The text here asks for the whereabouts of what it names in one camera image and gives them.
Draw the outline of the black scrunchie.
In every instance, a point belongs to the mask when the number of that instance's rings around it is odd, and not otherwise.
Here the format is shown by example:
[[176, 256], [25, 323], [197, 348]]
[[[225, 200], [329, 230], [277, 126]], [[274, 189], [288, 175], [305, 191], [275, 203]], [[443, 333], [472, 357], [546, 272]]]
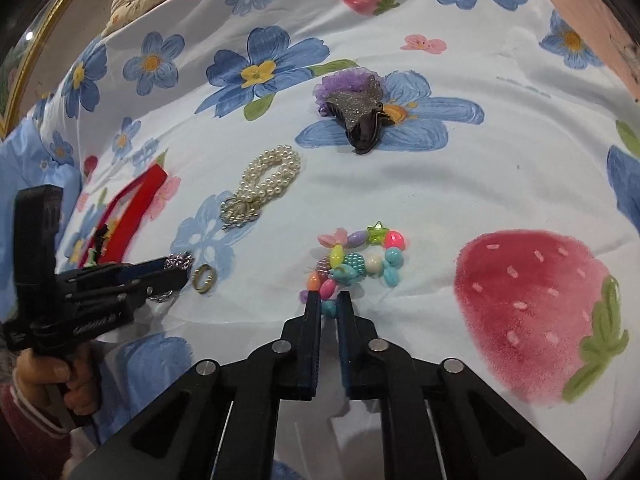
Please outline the black scrunchie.
[[107, 224], [102, 224], [99, 229], [96, 230], [96, 236], [94, 237], [93, 246], [93, 262], [98, 264], [102, 257], [104, 247], [108, 238], [110, 237], [110, 228]]

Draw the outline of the red tray box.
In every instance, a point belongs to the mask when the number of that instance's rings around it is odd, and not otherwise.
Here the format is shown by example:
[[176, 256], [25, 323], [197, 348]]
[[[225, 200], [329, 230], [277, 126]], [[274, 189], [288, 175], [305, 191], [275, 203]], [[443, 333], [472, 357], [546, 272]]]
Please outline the red tray box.
[[94, 237], [102, 224], [110, 228], [110, 237], [105, 244], [101, 263], [121, 263], [134, 234], [140, 228], [142, 219], [157, 191], [167, 180], [168, 174], [157, 162], [149, 166], [145, 172], [130, 181], [112, 199], [99, 218], [93, 236], [89, 238], [87, 247], [79, 260], [83, 268], [93, 256]]

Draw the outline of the red white sleeve cuff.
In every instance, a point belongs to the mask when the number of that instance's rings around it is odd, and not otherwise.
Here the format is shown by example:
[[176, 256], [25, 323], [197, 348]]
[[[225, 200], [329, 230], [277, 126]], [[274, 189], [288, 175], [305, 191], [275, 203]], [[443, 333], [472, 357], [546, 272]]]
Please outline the red white sleeve cuff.
[[70, 434], [29, 404], [12, 382], [1, 385], [1, 478], [61, 479]]

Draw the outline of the light blue pillow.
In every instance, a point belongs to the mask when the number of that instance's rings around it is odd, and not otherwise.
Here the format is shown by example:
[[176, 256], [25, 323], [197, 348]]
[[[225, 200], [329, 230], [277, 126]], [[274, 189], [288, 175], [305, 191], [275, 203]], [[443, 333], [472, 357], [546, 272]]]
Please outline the light blue pillow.
[[54, 280], [55, 251], [79, 197], [80, 171], [57, 162], [30, 119], [1, 143], [1, 318], [28, 285]]

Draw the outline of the floral white bedsheet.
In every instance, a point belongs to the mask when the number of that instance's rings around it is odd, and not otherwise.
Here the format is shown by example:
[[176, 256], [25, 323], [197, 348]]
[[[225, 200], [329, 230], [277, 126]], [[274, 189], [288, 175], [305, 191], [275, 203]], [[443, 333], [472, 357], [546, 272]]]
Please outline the floral white bedsheet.
[[[323, 76], [383, 78], [359, 155]], [[58, 66], [30, 119], [81, 185], [56, 250], [79, 266], [115, 195], [168, 174], [125, 257], [190, 252], [217, 274], [98, 340], [101, 438], [196, 360], [245, 356], [302, 307], [334, 240], [405, 237], [398, 285], [357, 249], [358, 311], [421, 359], [457, 356], [590, 479], [639, 430], [639, 92], [552, 0], [168, 0]], [[302, 169], [242, 228], [222, 202], [262, 152]]]

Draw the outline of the gold framed painting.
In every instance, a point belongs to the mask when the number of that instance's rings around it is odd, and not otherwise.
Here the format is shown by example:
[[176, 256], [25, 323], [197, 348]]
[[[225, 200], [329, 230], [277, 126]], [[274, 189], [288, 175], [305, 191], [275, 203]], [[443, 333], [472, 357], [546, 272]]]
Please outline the gold framed painting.
[[23, 36], [1, 64], [1, 137], [16, 126], [30, 75], [53, 29], [73, 0], [43, 0]]

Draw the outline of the glitter grey claw clip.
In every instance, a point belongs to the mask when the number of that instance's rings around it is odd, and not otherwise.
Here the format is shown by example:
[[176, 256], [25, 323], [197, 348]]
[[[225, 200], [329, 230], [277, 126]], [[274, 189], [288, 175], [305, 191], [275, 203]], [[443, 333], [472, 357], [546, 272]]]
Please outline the glitter grey claw clip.
[[361, 90], [332, 92], [326, 98], [326, 107], [343, 125], [356, 154], [368, 154], [380, 140], [387, 119], [382, 96], [380, 82], [370, 75]]

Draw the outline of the purple flower scrunchie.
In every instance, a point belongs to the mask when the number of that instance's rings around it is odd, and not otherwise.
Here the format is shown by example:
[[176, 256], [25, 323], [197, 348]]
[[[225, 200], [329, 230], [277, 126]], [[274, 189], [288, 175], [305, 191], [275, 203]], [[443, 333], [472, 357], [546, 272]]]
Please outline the purple flower scrunchie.
[[330, 73], [323, 76], [314, 86], [314, 99], [321, 116], [329, 116], [330, 112], [326, 105], [326, 99], [331, 93], [337, 91], [360, 92], [367, 88], [369, 80], [373, 78], [379, 84], [383, 84], [383, 78], [373, 70], [364, 67], [349, 67], [344, 70]]

